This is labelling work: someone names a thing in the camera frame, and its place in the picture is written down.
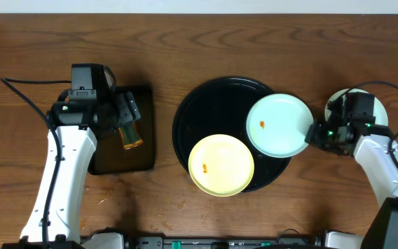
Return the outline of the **green orange sponge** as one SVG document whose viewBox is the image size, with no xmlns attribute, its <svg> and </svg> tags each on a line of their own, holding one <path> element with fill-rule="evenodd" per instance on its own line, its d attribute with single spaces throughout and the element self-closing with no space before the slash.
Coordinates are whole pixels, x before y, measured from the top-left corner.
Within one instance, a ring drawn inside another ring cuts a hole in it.
<svg viewBox="0 0 398 249">
<path fill-rule="evenodd" d="M 132 149 L 140 146 L 143 143 L 140 134 L 138 133 L 138 126 L 136 122 L 129 122 L 124 127 L 118 129 L 122 138 L 124 149 Z"/>
</svg>

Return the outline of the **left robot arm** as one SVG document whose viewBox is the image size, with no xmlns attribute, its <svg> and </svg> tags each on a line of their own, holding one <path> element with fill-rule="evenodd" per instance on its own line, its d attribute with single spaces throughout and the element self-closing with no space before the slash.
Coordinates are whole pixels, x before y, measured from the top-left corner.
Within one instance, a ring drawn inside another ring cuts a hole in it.
<svg viewBox="0 0 398 249">
<path fill-rule="evenodd" d="M 88 167 L 100 138 L 118 133 L 124 149 L 143 143 L 131 92 L 118 93 L 102 64 L 73 64 L 71 88 L 48 111 L 48 155 L 37 200 L 21 232 L 25 242 L 51 247 L 58 239 L 78 243 L 79 212 Z"/>
</svg>

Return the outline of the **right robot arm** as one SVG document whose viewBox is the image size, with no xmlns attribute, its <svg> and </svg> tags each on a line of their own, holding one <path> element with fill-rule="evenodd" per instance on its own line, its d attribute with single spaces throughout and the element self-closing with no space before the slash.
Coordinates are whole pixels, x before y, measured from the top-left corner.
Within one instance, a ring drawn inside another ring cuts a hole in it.
<svg viewBox="0 0 398 249">
<path fill-rule="evenodd" d="M 366 235 L 326 232 L 324 248 L 398 249 L 398 144 L 382 103 L 363 90 L 344 89 L 330 97 L 325 119 L 310 126 L 306 143 L 361 166 L 379 211 Z"/>
</svg>

